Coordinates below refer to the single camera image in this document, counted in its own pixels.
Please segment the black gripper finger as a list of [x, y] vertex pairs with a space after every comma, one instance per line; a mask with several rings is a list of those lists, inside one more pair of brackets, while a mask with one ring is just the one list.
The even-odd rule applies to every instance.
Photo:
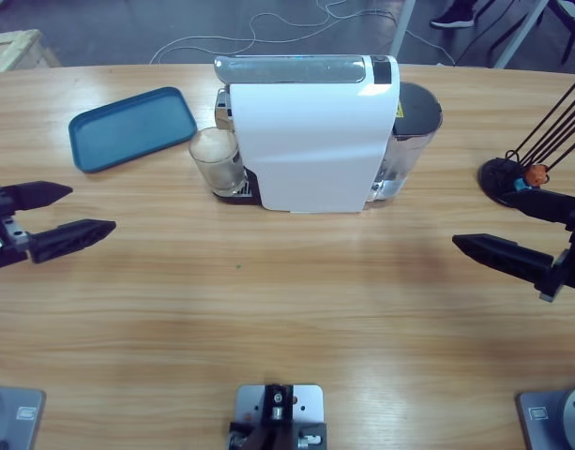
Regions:
[[32, 234], [29, 248], [32, 262], [45, 263], [91, 247], [105, 239], [115, 228], [115, 221], [81, 219]]
[[550, 271], [553, 256], [491, 234], [456, 234], [454, 245], [477, 263], [533, 284]]
[[531, 189], [504, 194], [503, 199], [529, 217], [575, 225], [574, 196], [544, 189]]
[[72, 187], [48, 181], [34, 181], [8, 186], [8, 195], [13, 200], [16, 211], [49, 206], [72, 192]]

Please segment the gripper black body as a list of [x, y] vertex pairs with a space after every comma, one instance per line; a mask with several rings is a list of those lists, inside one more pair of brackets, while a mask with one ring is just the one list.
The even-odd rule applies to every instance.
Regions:
[[565, 286], [575, 289], [575, 228], [569, 237], [569, 248], [559, 255], [537, 284], [539, 298], [552, 303]]
[[14, 216], [29, 204], [31, 188], [0, 187], [0, 268], [28, 259], [32, 236]]

